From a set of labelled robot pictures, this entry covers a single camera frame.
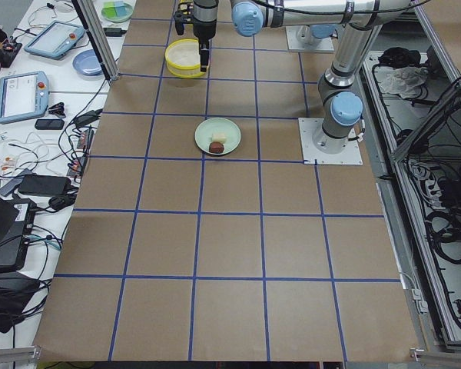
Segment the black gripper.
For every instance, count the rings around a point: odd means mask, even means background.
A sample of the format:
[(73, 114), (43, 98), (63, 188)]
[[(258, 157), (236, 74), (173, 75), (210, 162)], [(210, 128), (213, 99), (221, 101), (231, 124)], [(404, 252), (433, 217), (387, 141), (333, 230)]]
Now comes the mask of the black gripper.
[[(218, 0), (193, 1), (193, 33), (199, 40), (211, 40), (216, 34)], [(208, 68), (208, 50), (199, 51), (201, 71)]]

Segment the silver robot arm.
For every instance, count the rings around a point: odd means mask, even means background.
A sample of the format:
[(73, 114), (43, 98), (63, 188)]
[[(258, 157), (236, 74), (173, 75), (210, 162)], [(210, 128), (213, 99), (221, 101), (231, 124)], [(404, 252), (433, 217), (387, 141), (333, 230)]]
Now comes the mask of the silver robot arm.
[(325, 118), (313, 134), (313, 143), (327, 154), (344, 149), (351, 129), (360, 120), (361, 100), (349, 89), (380, 27), (410, 6), (409, 1), (232, 1), (230, 4), (234, 28), (244, 37), (256, 35), (266, 27), (344, 27), (331, 66), (318, 85)]

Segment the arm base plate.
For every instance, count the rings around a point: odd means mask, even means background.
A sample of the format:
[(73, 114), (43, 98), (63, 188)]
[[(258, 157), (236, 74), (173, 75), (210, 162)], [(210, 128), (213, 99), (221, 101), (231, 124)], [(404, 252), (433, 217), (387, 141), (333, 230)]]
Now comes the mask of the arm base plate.
[(287, 46), (290, 52), (334, 53), (332, 36), (335, 25), (287, 26)]
[(306, 165), (363, 164), (355, 128), (345, 138), (331, 138), (323, 132), (322, 118), (298, 119), (303, 163)]

